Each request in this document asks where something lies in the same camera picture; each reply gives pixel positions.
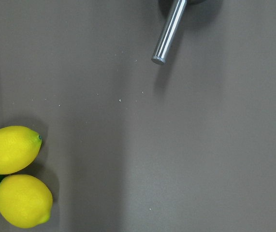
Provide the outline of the steel scoop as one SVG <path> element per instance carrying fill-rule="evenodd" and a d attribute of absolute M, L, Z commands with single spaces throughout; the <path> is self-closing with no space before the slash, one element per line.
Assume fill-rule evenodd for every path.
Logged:
<path fill-rule="evenodd" d="M 204 0 L 173 0 L 170 7 L 166 22 L 162 28 L 157 45 L 154 49 L 151 60 L 158 64 L 164 65 L 167 60 L 168 53 L 174 40 L 174 36 L 178 29 L 179 23 L 188 4 L 196 5 L 204 2 Z"/>

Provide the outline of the yellow lemon upper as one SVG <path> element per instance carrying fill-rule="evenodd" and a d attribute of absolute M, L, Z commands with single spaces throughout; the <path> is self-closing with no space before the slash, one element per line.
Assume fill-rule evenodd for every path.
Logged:
<path fill-rule="evenodd" d="M 0 174 L 16 173 L 29 166 L 42 145 L 39 133 L 24 126 L 0 129 Z"/>

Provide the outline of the yellow lemon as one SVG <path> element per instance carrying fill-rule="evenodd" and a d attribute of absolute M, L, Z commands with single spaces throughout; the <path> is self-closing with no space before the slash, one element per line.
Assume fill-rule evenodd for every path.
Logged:
<path fill-rule="evenodd" d="M 28 229 L 46 223 L 52 204 L 50 189 L 34 176 L 10 175 L 0 183 L 0 213 L 16 227 Z"/>
<path fill-rule="evenodd" d="M 29 166 L 42 145 L 39 133 L 24 126 L 0 129 L 0 174 L 16 173 Z"/>

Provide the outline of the yellow lemon lower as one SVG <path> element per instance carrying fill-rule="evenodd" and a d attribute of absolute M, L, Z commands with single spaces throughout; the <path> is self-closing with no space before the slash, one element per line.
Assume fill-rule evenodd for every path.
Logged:
<path fill-rule="evenodd" d="M 10 175 L 0 183 L 0 213 L 16 227 L 28 229 L 46 223 L 52 204 L 50 189 L 34 176 Z"/>

